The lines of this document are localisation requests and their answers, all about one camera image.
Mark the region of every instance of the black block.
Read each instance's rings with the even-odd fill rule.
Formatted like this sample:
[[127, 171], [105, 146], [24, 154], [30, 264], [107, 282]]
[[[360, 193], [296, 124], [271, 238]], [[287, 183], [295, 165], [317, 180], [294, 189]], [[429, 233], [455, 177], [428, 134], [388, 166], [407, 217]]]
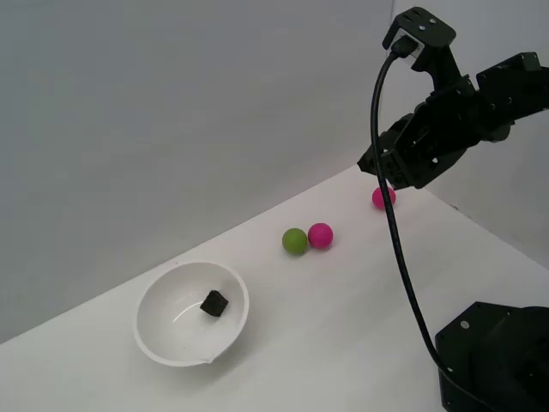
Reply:
[[223, 297], [217, 290], [212, 290], [200, 305], [200, 308], [208, 315], [218, 318], [225, 311], [229, 301]]

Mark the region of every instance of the magenta ball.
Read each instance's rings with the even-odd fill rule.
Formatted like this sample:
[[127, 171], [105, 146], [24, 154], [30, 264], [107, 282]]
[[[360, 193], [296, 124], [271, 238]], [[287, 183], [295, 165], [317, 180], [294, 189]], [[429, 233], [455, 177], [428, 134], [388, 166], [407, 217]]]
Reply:
[[[391, 196], [391, 203], [395, 204], [396, 202], [396, 193], [392, 188], [389, 188], [389, 194]], [[371, 194], [371, 200], [374, 203], [374, 206], [376, 206], [380, 210], [385, 210], [385, 205], [383, 204], [383, 196], [381, 195], [381, 189], [378, 187], [374, 190], [374, 192]]]
[[326, 223], [315, 223], [309, 229], [309, 243], [317, 249], [326, 249], [334, 240], [334, 232]]

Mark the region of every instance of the gray wall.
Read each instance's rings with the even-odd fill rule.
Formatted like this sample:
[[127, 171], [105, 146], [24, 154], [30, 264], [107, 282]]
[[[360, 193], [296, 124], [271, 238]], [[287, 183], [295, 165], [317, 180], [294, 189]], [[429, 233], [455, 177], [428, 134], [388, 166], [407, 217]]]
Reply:
[[[518, 52], [549, 66], [547, 0], [396, 0], [397, 13], [419, 5], [456, 31], [463, 74], [474, 75]], [[383, 96], [387, 127], [431, 92], [428, 75], [396, 64]], [[517, 122], [505, 142], [481, 143], [429, 186], [435, 195], [549, 268], [549, 112]]]
[[0, 2], [0, 342], [352, 165], [390, 12]]

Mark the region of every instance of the black robotic arm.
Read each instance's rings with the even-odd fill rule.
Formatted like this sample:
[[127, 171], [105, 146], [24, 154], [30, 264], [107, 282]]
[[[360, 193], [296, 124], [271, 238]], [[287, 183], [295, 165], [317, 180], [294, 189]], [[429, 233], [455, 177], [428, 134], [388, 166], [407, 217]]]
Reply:
[[[422, 188], [480, 141], [501, 142], [515, 120], [549, 108], [549, 69], [524, 52], [477, 75], [475, 90], [462, 76], [449, 45], [455, 31], [422, 8], [398, 15], [383, 47], [407, 35], [418, 42], [412, 70], [432, 77], [434, 91], [380, 136], [385, 176], [396, 189]], [[358, 162], [376, 174], [372, 147]]]

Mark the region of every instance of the white table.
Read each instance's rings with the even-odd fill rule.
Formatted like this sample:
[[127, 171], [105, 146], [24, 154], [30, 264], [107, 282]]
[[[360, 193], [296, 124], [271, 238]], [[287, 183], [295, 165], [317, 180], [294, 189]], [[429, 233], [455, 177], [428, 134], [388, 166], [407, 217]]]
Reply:
[[[375, 187], [349, 169], [0, 345], [0, 410], [442, 411]], [[547, 270], [427, 191], [399, 192], [396, 214], [433, 335], [475, 300], [549, 306]], [[283, 232], [317, 221], [335, 230], [333, 248], [289, 257]], [[248, 324], [212, 365], [157, 365], [134, 343], [136, 302], [201, 258], [242, 275]]]

